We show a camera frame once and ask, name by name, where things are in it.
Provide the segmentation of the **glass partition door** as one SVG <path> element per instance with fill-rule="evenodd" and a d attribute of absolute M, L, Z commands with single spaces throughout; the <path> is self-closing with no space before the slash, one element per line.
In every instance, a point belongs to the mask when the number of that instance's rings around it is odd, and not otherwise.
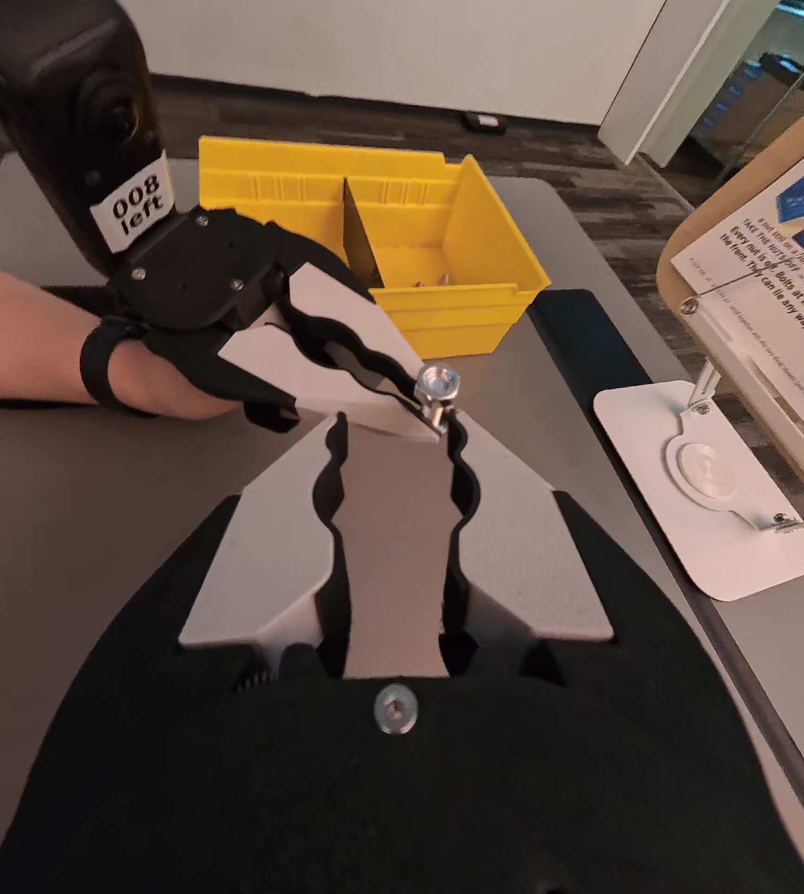
<path fill-rule="evenodd" d="M 598 139 L 658 168 L 698 149 L 719 180 L 804 115 L 804 1 L 664 2 Z"/>

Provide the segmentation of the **black flat pad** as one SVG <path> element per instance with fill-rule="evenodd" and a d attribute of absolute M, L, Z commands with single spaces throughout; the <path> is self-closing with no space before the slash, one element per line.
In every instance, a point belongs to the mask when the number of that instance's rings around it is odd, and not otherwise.
<path fill-rule="evenodd" d="M 592 425 L 597 426 L 594 400 L 599 393 L 653 384 L 591 291 L 547 288 L 527 313 Z"/>

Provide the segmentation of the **silver hex nut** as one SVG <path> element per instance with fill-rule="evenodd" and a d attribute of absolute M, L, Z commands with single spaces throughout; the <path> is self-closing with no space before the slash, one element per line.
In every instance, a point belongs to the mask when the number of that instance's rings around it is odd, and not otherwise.
<path fill-rule="evenodd" d="M 424 407 L 449 406 L 461 389 L 461 376 L 452 366 L 435 362 L 421 368 L 414 392 Z"/>

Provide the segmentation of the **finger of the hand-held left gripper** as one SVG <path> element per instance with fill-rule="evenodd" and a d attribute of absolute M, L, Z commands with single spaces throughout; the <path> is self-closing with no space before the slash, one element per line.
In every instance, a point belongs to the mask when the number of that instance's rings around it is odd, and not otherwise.
<path fill-rule="evenodd" d="M 276 325 L 233 334 L 217 355 L 293 397 L 302 416 L 327 417 L 343 412 L 357 427 L 410 441 L 440 441 L 440 433 L 409 401 L 368 388 L 346 370 L 308 359 L 293 336 Z"/>
<path fill-rule="evenodd" d="M 289 277 L 287 322 L 364 386 L 412 395 L 421 357 L 382 307 L 313 264 Z"/>

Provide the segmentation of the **white stand base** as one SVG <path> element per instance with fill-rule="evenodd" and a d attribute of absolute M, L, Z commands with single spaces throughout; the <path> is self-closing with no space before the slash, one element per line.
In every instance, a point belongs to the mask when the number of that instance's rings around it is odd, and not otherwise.
<path fill-rule="evenodd" d="M 598 422 L 688 577 L 734 602 L 804 576 L 804 526 L 722 411 L 674 381 L 593 400 Z"/>

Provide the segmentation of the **wooden sheet board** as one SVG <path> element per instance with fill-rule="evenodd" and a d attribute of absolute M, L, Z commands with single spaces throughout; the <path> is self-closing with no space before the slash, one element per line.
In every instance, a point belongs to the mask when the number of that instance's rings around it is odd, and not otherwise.
<path fill-rule="evenodd" d="M 790 465 L 804 484 L 804 432 L 785 405 L 753 366 L 743 365 L 737 353 L 714 332 L 706 332 L 692 322 L 696 315 L 682 314 L 689 299 L 689 285 L 673 266 L 673 259 L 705 233 L 749 203 L 755 196 L 784 176 L 804 158 L 804 117 L 764 150 L 742 172 L 717 190 L 693 212 L 668 240 L 656 269 L 657 291 L 664 304 L 698 343 L 700 351 L 723 374 L 725 384 L 740 400 L 759 429 Z"/>

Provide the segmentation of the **person's left hand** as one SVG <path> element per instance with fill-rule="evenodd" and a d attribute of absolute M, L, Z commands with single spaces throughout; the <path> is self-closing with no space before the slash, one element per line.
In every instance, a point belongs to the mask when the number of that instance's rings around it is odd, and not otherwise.
<path fill-rule="evenodd" d="M 121 404 L 154 416 L 188 421 L 216 419 L 238 410 L 237 401 L 193 386 L 171 363 L 139 341 L 122 341 L 108 363 L 108 383 Z"/>

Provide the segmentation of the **yellow divided plastic bin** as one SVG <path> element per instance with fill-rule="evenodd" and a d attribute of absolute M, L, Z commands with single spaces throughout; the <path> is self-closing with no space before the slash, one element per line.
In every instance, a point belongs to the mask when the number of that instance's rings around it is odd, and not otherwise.
<path fill-rule="evenodd" d="M 348 178 L 384 283 L 371 294 L 424 359 L 493 352 L 550 284 L 472 156 L 211 136 L 198 151 L 203 207 L 279 225 L 346 264 Z"/>

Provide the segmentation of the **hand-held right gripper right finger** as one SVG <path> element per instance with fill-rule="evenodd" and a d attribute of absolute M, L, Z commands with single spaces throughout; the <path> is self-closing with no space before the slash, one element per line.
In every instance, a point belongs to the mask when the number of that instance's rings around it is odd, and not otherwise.
<path fill-rule="evenodd" d="M 439 649 L 450 676 L 493 651 L 525 658 L 541 643 L 608 643 L 613 627 L 557 491 L 463 411 L 447 418 L 451 497 Z"/>

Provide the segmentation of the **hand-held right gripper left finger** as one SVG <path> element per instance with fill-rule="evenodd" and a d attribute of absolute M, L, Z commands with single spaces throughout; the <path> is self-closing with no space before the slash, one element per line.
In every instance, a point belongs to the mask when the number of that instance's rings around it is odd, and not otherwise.
<path fill-rule="evenodd" d="M 245 486 L 179 635 L 186 649 L 249 646 L 277 672 L 306 644 L 341 675 L 351 595 L 334 518 L 345 497 L 348 422 L 333 415 Z"/>

